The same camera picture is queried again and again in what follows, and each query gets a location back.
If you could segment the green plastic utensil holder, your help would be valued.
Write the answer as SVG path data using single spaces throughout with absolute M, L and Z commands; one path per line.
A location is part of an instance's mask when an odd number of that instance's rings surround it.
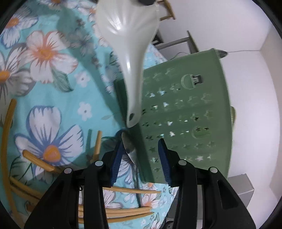
M 197 168 L 228 175 L 232 115 L 228 87 L 215 49 L 147 68 L 142 116 L 129 128 L 142 182 L 165 183 L 158 141 Z

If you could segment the metal spoon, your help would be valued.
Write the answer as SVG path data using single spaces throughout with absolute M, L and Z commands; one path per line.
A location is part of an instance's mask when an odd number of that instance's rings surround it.
M 123 131 L 121 134 L 122 143 L 126 150 L 126 154 L 130 160 L 130 166 L 132 170 L 132 188 L 139 189 L 139 177 L 138 177 L 138 165 L 137 165 L 137 156 L 136 156 L 136 149 L 133 143 L 131 142 L 129 135 L 126 131 Z M 142 207 L 142 197 L 140 193 L 129 193 L 124 198 L 125 202 L 130 201 L 132 204 L 134 202 L 133 198 L 136 199 L 138 203 L 138 207 Z

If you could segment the floral blue tablecloth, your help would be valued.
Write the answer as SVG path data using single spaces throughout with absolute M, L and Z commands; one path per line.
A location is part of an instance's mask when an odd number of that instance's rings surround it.
M 95 132 L 114 147 L 124 127 L 114 95 L 117 57 L 99 32 L 94 1 L 1 1 L 1 122 L 17 100 L 10 176 L 45 191 L 56 179 L 22 156 L 59 167 L 89 164 Z

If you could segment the grey metal desk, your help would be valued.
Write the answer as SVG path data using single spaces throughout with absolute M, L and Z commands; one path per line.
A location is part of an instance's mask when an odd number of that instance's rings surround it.
M 166 58 L 173 58 L 174 56 L 184 56 L 199 52 L 196 42 L 194 41 L 191 33 L 187 30 L 187 35 L 167 43 L 155 43 L 155 48 L 163 54 Z

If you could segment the wooden chair black seat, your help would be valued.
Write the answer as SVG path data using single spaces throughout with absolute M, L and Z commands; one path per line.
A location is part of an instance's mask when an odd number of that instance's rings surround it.
M 162 6 L 167 13 L 165 16 L 160 17 L 160 21 L 169 20 L 169 19 L 176 20 L 175 14 L 173 12 L 172 6 L 169 1 L 161 0 L 161 1 L 157 1 L 157 3 L 159 4 L 159 6 Z

